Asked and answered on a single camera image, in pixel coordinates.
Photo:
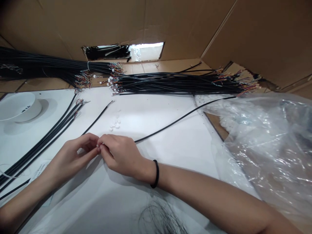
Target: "left hand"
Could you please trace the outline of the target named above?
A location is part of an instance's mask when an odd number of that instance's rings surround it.
[[[77,139],[66,141],[40,176],[49,178],[55,186],[62,185],[97,156],[98,139],[98,136],[87,133]],[[81,157],[77,153],[80,148],[87,152]]]

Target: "hole in cardboard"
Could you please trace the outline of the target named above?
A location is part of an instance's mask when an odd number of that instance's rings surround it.
[[[88,61],[116,60],[120,62],[157,61],[163,51],[163,42],[138,45],[84,46],[82,50]]]

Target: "white cable tie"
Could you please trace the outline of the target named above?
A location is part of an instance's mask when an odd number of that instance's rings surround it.
[[[3,171],[1,171],[0,170],[0,173],[2,174],[2,175],[4,175],[5,177],[7,177],[7,178],[9,178],[9,179],[16,179],[16,178],[20,178],[22,175],[20,175],[20,176],[17,176],[17,177],[14,177],[14,176],[9,176],[9,175],[7,175],[7,174],[5,174]]]

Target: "cable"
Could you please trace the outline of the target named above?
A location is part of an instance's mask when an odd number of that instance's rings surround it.
[[[194,110],[190,111],[190,112],[187,113],[186,115],[183,115],[180,119],[178,119],[178,120],[174,121],[173,123],[169,124],[168,126],[162,128],[161,130],[158,130],[157,132],[154,132],[154,133],[152,133],[152,134],[150,134],[150,135],[148,135],[148,136],[146,136],[146,137],[143,137],[143,138],[141,138],[141,139],[139,139],[139,140],[136,140],[136,141],[134,141],[134,142],[135,142],[135,143],[138,143],[138,142],[143,141],[143,140],[145,140],[145,139],[147,139],[147,138],[149,138],[149,137],[151,137],[151,136],[154,136],[155,134],[157,134],[157,133],[159,133],[159,132],[165,130],[166,128],[169,128],[171,125],[174,125],[176,122],[178,122],[178,121],[180,121],[181,119],[185,118],[186,116],[188,116],[189,114],[193,113],[194,111],[196,111],[196,110],[202,108],[203,106],[206,106],[206,105],[208,105],[208,104],[210,104],[210,103],[213,103],[213,102],[215,102],[215,101],[219,101],[219,100],[222,100],[222,99],[223,99],[223,100],[226,100],[226,99],[231,99],[231,98],[235,98],[235,96],[234,96],[234,97],[220,98],[220,99],[217,99],[217,100],[214,100],[214,101],[211,101],[211,102],[207,102],[207,103],[205,103],[205,104],[202,104],[201,106],[196,107]]]
[[[120,63],[89,63],[0,46],[0,80],[57,77],[81,90],[91,86],[94,72],[117,76],[123,74],[123,69]]]
[[[68,120],[74,115],[74,111],[79,106],[83,104],[77,104],[68,115],[60,122],[60,120],[50,129],[50,131],[31,149],[29,150],[22,158],[20,158],[13,166],[11,166],[8,170],[5,171],[5,174],[9,176],[13,176],[27,161],[29,161],[45,144],[47,144],[68,122]],[[4,175],[0,176],[0,185],[4,184],[5,181],[8,180],[8,177]]]
[[[37,147],[39,147],[42,142],[44,141],[44,139],[46,137],[49,136],[49,134],[56,128],[56,126],[62,121],[62,119],[64,118],[64,116],[66,115],[66,113],[68,112],[69,108],[71,107],[74,99],[76,98],[77,94],[74,95],[74,97],[72,98],[68,108],[66,109],[66,111],[64,112],[64,114],[61,116],[61,118],[55,123],[55,125],[46,133],[46,135],[36,144],[34,145],[21,159],[19,159],[14,165],[12,165],[9,169],[7,169],[5,171],[5,174],[9,175],[9,176],[13,176],[12,174],[12,171],[15,171],[15,167],[22,161],[24,161],[28,156],[29,154],[31,154],[33,151],[35,151],[37,149]],[[2,185],[7,179],[5,179],[5,176],[3,175],[0,175],[0,185]]]
[[[4,198],[6,198],[8,195],[10,195],[11,193],[15,192],[16,190],[18,190],[19,188],[23,187],[24,185],[28,184],[28,182],[30,181],[30,179],[26,180],[24,183],[22,183],[21,185],[17,186],[15,189],[9,191],[7,194],[3,195],[2,197],[0,197],[0,201]]]
[[[199,71],[208,71],[208,73],[201,75],[192,74]],[[240,75],[241,72],[236,74],[222,73],[221,69],[185,69],[178,73],[155,72],[110,77],[108,85],[113,92],[113,96],[129,94],[240,95],[259,86],[256,80],[245,83],[240,79]]]
[[[114,101],[111,101],[105,108],[104,110],[100,113],[100,115],[95,119],[95,121],[87,128],[87,130],[84,131],[84,134],[86,134],[87,131],[89,131],[89,129],[96,123],[96,121],[98,121],[98,119],[101,117],[101,115],[104,113],[104,111],[109,107],[110,104],[112,104]]]
[[[26,168],[28,168],[32,163],[33,161],[35,161],[47,148],[49,148],[50,145],[52,145],[65,131],[66,129],[72,124],[72,122],[74,121],[75,119],[73,118],[68,124],[67,126],[63,129],[63,131],[58,134],[43,150],[41,150],[26,166],[24,166],[17,174],[16,176],[19,176]],[[15,180],[15,178],[9,180],[2,188],[0,188],[0,193],[9,185],[11,184],[13,181]]]
[[[86,134],[86,132],[98,121],[98,119],[101,117],[101,115],[105,112],[105,110],[109,107],[109,105],[110,104],[112,104],[114,101],[111,101],[105,108],[104,108],[104,110],[100,113],[100,115],[96,118],[96,120],[85,130],[85,132],[82,134],[82,135],[84,135],[84,134]],[[74,121],[74,119],[72,119],[70,122],[69,122],[69,124],[63,129],[63,131],[59,134],[59,135],[57,135],[43,150],[41,150],[23,169],[21,169],[20,171],[19,171],[19,173],[17,174],[17,176],[19,176],[28,166],[30,166],[32,163],[33,163],[33,161],[35,161],[36,160],[36,158],[38,158],[51,144],[53,144],[55,141],[56,141],[56,139],[58,139],[59,138],[59,136],[60,135],[62,135],[63,134],[63,132],[65,132],[65,130],[71,125],[71,123]],[[11,179],[10,181],[8,181],[2,188],[0,188],[0,193],[10,184],[10,183],[12,183],[14,181],[14,178],[13,179]],[[10,192],[8,192],[6,195],[4,195],[4,196],[2,196],[1,198],[0,198],[0,200],[2,200],[3,198],[5,198],[6,196],[8,196],[8,195],[10,195],[11,193],[13,193],[14,191],[16,191],[17,189],[19,189],[20,187],[22,187],[24,184],[22,184],[22,185],[19,185],[18,187],[16,187],[15,189],[13,189],[12,191],[10,191]]]

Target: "right hand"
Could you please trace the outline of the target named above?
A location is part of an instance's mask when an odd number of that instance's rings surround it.
[[[149,179],[148,174],[152,172],[156,177],[155,163],[140,154],[132,138],[104,134],[97,142],[98,151],[101,151],[109,169],[148,183],[151,180],[153,183],[153,179]]]

